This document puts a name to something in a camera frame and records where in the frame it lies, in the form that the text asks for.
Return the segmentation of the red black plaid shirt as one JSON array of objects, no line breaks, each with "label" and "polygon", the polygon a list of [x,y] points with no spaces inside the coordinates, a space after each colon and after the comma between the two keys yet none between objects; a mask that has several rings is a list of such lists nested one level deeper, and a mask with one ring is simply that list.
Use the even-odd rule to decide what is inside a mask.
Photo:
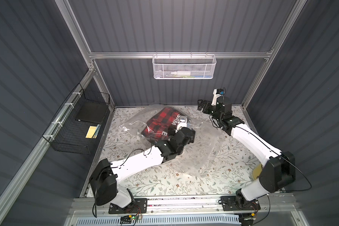
[{"label": "red black plaid shirt", "polygon": [[146,122],[141,135],[151,143],[173,136],[182,116],[186,115],[173,107],[164,107]]}]

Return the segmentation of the clear plastic vacuum bag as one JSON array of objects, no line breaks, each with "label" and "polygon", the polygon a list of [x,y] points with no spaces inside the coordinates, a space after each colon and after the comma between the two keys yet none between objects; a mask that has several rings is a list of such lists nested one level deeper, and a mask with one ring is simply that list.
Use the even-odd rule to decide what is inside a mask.
[{"label": "clear plastic vacuum bag", "polygon": [[[149,142],[141,135],[141,131],[145,128],[146,122],[155,114],[159,113],[164,107],[170,106],[160,104],[149,105],[125,121],[119,128],[132,136],[137,136],[149,149],[156,142]],[[181,155],[164,164],[181,173],[199,176],[202,174],[202,167],[210,161],[212,154],[220,149],[222,145],[222,133],[212,127],[204,116],[196,114],[193,108],[173,108],[186,115],[180,118],[187,118],[187,128],[195,130],[195,140],[194,143],[190,143],[184,147]]]}]

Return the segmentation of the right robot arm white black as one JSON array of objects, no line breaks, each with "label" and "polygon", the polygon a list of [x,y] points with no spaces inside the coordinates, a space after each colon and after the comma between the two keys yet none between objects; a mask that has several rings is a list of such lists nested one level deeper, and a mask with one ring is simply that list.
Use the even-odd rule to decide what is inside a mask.
[{"label": "right robot arm white black", "polygon": [[247,205],[269,193],[291,184],[296,179],[295,157],[290,152],[281,152],[254,133],[243,120],[232,114],[232,104],[228,98],[212,101],[199,99],[199,111],[212,117],[216,127],[240,141],[260,161],[263,168],[257,179],[236,192],[236,204]]}]

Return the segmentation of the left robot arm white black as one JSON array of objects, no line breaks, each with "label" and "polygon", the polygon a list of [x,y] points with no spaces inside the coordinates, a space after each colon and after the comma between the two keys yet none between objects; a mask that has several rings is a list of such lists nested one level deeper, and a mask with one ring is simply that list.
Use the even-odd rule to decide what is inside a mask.
[{"label": "left robot arm white black", "polygon": [[124,209],[133,205],[135,199],[132,193],[129,189],[120,187],[120,184],[138,172],[175,159],[194,140],[195,130],[183,127],[175,135],[156,142],[148,150],[140,149],[142,153],[130,154],[126,159],[114,162],[101,160],[89,178],[94,206],[111,203]]}]

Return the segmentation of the white bottle in basket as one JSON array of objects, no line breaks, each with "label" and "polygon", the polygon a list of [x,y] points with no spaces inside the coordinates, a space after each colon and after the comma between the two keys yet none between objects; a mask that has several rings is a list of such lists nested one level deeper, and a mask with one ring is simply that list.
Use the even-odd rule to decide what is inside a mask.
[{"label": "white bottle in basket", "polygon": [[188,77],[188,76],[191,76],[191,71],[176,71],[176,72],[171,72],[171,75],[173,77]]}]

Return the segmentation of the yellow notepad in basket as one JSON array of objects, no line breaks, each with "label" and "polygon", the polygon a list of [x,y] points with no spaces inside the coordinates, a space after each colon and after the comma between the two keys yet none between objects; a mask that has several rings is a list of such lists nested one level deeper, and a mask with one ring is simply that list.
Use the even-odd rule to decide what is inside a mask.
[{"label": "yellow notepad in basket", "polygon": [[85,138],[92,139],[93,136],[95,135],[96,131],[97,131],[97,126],[90,126],[88,131],[87,131],[87,134],[86,134]]}]

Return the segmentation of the black box in basket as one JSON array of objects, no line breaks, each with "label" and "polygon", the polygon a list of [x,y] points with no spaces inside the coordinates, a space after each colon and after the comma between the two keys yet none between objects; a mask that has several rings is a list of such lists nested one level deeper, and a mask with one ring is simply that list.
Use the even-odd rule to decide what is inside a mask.
[{"label": "black box in basket", "polygon": [[75,120],[100,124],[105,116],[108,108],[105,104],[85,102]]}]

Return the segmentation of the white vented panel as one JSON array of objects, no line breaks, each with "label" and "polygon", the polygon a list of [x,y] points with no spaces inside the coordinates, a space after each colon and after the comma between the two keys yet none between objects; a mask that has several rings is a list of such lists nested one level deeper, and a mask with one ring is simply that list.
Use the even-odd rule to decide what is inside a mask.
[{"label": "white vented panel", "polygon": [[81,217],[75,226],[240,226],[233,214],[146,215],[139,220],[124,220],[121,216]]}]

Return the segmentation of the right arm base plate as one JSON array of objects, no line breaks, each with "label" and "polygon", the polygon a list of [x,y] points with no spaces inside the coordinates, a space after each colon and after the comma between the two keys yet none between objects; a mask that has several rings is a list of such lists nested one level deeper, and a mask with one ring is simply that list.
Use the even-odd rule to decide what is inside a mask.
[{"label": "right arm base plate", "polygon": [[261,210],[258,200],[247,201],[237,195],[221,196],[218,203],[222,206],[223,211],[254,211]]}]

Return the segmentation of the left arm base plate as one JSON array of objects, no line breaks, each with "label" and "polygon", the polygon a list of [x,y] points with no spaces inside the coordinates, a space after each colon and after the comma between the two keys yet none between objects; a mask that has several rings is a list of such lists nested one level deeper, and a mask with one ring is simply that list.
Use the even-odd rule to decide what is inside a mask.
[{"label": "left arm base plate", "polygon": [[135,198],[128,206],[121,208],[110,204],[108,214],[143,214],[147,212],[147,198]]}]

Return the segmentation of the aluminium front rail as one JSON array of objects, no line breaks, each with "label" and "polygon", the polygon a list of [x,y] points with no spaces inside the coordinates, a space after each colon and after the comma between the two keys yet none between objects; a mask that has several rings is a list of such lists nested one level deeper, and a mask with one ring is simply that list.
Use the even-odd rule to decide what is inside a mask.
[{"label": "aluminium front rail", "polygon": [[[146,215],[160,214],[209,214],[223,213],[219,203],[222,195],[180,195],[148,196]],[[259,213],[299,210],[299,204],[292,193],[273,193],[258,199]],[[93,198],[76,198],[69,210],[69,216],[92,216]]]}]

